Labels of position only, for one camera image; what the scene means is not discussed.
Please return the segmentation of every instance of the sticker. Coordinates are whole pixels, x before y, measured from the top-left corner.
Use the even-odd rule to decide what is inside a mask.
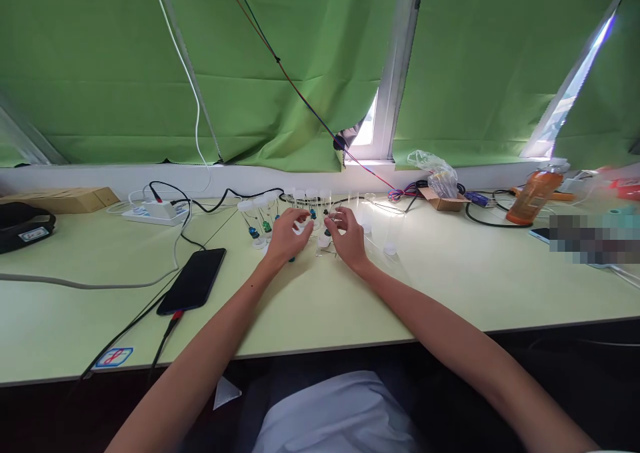
[[[112,348],[98,360],[95,367],[113,368],[114,366],[120,366],[127,361],[127,358],[129,358],[132,353],[133,348]]]
[[[19,233],[18,236],[22,238],[23,242],[30,242],[34,241],[37,238],[40,238],[41,236],[47,236],[48,234],[49,232],[44,226],[39,226],[35,230],[31,230],[25,233]]]

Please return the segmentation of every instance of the power strip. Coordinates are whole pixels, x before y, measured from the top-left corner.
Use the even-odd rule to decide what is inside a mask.
[[[183,210],[178,213],[172,219],[164,219],[158,217],[152,217],[149,213],[135,213],[133,210],[126,211],[122,214],[125,219],[129,221],[137,221],[140,223],[153,223],[155,225],[165,225],[166,227],[175,227],[175,225],[180,225],[186,218],[188,210]]]

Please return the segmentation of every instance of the plastic bottle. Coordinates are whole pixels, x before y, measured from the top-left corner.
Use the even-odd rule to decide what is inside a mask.
[[[507,212],[507,220],[517,225],[528,225],[535,220],[542,207],[560,186],[563,175],[569,170],[567,159],[552,158],[529,181]]]

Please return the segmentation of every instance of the cardboard box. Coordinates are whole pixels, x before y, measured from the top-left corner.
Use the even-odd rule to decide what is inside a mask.
[[[91,213],[119,202],[110,188],[47,189],[0,198],[0,203],[22,202],[54,215]]]
[[[465,206],[465,203],[470,203],[469,200],[459,193],[456,199],[442,199],[429,187],[419,190],[420,193],[425,196],[425,199],[433,205],[433,208],[438,211],[460,211],[462,210],[462,207]]]

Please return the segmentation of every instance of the black smartphone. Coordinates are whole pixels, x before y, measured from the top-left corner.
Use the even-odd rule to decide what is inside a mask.
[[[199,251],[191,255],[169,288],[156,313],[169,315],[178,310],[193,310],[207,302],[215,277],[227,251],[224,248]]]

